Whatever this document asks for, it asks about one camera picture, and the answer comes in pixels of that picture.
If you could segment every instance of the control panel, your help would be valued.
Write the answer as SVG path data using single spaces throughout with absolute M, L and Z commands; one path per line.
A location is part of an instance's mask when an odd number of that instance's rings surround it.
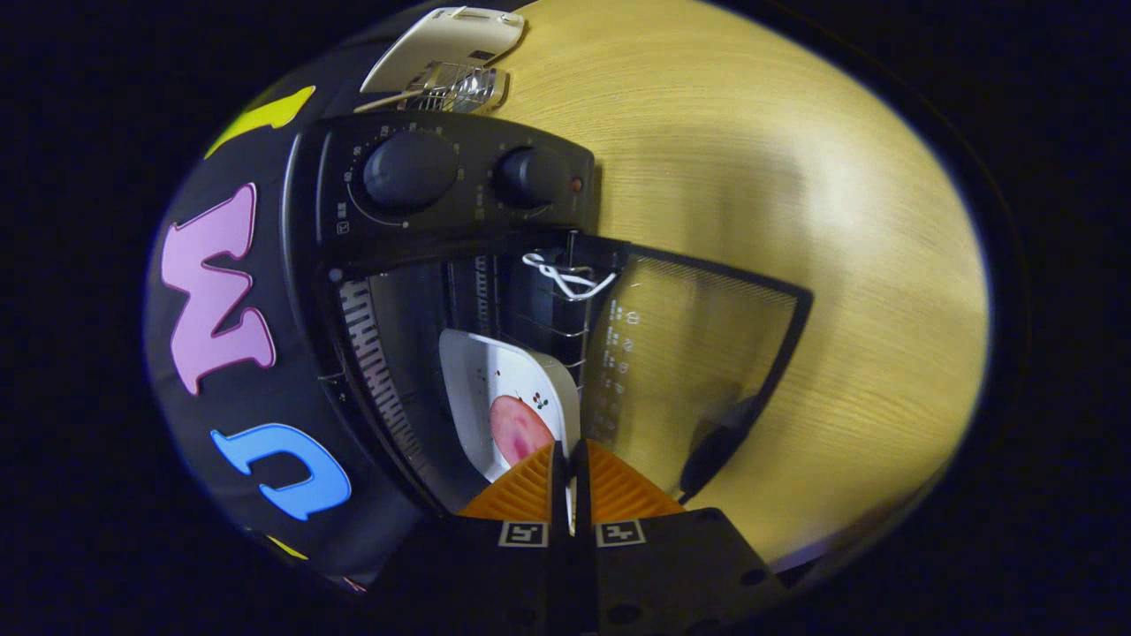
M 320 246 L 521 226 L 596 231 L 593 153 L 504 120 L 359 114 L 316 123 L 295 153 L 308 156 L 292 163 L 318 166 L 317 180 L 294 177 L 314 186 Z

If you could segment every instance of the metal grill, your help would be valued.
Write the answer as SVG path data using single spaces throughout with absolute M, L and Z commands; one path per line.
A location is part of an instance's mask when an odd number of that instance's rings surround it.
M 509 75 L 454 62 L 432 62 L 414 78 L 406 93 L 420 92 L 397 104 L 397 110 L 474 113 L 502 104 Z

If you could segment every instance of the orange gripper pad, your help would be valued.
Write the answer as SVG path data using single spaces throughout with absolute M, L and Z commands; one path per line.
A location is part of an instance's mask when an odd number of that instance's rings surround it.
M 480 519 L 550 523 L 550 464 L 554 445 L 527 455 L 480 492 L 459 515 Z
M 685 512 L 674 499 L 620 457 L 586 440 L 593 523 L 659 517 Z

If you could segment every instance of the oven knob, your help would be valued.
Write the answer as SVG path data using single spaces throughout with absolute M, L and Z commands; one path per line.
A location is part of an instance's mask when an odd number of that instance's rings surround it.
M 495 188 L 499 198 L 515 207 L 552 204 L 570 188 L 569 164 L 545 148 L 518 148 L 499 162 Z
M 434 132 L 406 130 L 373 151 L 362 181 L 382 209 L 413 213 L 442 197 L 456 182 L 458 167 L 450 141 Z

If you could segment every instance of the black background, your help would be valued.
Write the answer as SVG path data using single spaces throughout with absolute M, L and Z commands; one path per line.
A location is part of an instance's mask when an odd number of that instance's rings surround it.
M 962 132 L 1011 206 L 1033 292 L 1015 416 L 896 536 L 775 631 L 1107 631 L 1126 456 L 1128 29 L 1117 5 L 787 5 L 875 58 Z M 143 377 L 140 300 L 180 179 L 267 85 L 407 3 L 18 2 L 6 466 L 12 633 L 302 634 L 354 625 L 224 523 Z M 442 611 L 442 600 L 405 611 Z

